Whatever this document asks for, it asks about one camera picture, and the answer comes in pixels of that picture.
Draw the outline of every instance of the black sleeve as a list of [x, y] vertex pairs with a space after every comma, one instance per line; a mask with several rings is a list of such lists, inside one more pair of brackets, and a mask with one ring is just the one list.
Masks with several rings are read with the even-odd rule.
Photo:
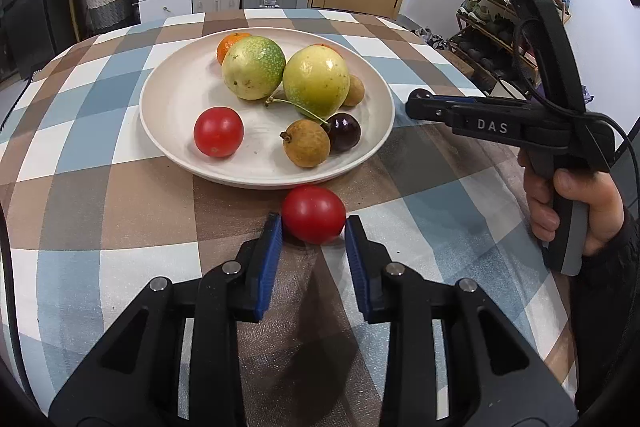
[[[638, 223], [625, 209], [625, 222], [593, 257], [584, 257], [571, 279], [571, 323], [577, 350], [575, 406], [583, 413], [598, 397], [614, 363], [636, 287]], [[640, 297], [634, 305], [625, 344], [640, 330]]]

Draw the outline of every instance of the metal screw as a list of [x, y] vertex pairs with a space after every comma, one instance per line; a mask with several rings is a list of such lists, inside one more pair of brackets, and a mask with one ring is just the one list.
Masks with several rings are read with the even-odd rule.
[[149, 282], [149, 288], [151, 288], [154, 292], [162, 291], [169, 284], [169, 281], [164, 277], [154, 277]]
[[460, 282], [458, 282], [458, 285], [460, 286], [460, 288], [462, 288], [462, 291], [464, 292], [473, 293], [478, 289], [478, 283], [473, 279], [460, 279]]
[[385, 266], [385, 270], [389, 275], [402, 275], [404, 273], [404, 264], [389, 263]]
[[235, 275], [242, 268], [242, 265], [238, 261], [227, 261], [222, 265], [222, 271], [227, 275]]

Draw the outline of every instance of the dark cherry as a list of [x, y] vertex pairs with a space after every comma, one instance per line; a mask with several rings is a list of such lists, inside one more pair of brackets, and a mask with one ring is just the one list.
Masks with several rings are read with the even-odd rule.
[[329, 135], [332, 152], [345, 152], [360, 141], [360, 124], [358, 120], [345, 112], [338, 112], [326, 119], [322, 128]]

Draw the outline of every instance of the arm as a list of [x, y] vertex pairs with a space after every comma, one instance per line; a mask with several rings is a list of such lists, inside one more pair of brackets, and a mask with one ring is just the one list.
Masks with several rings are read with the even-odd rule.
[[[590, 206], [582, 270], [570, 283], [571, 322], [578, 359], [575, 404], [578, 411], [584, 412], [602, 391], [616, 359], [632, 296], [638, 290], [635, 286], [640, 248], [638, 224], [625, 211], [608, 174], [559, 169], [551, 182], [533, 173], [522, 151], [518, 161], [526, 168], [524, 189], [531, 229], [537, 238], [551, 241], [559, 225], [558, 215], [547, 206], [552, 195], [551, 183], [561, 196]], [[634, 313], [622, 357], [628, 341], [640, 331], [640, 313]]]

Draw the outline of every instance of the cherry stem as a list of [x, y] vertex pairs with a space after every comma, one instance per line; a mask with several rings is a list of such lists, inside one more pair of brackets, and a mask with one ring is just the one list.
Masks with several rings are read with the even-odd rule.
[[294, 102], [289, 102], [289, 100], [283, 100], [282, 98], [273, 98], [273, 96], [270, 96], [269, 98], [267, 98], [267, 100], [264, 101], [264, 105], [269, 107], [271, 102], [284, 102], [284, 103], [289, 103], [290, 105], [293, 105], [294, 107], [297, 107], [298, 109], [308, 112], [312, 117], [314, 117], [316, 120], [321, 121], [322, 123], [324, 123], [325, 125], [329, 125], [329, 122], [327, 122], [326, 120], [323, 120], [322, 118], [320, 118], [318, 115], [313, 114], [311, 111], [309, 111], [308, 109], [305, 109], [304, 107], [302, 107], [301, 105], [298, 105], [297, 103]]

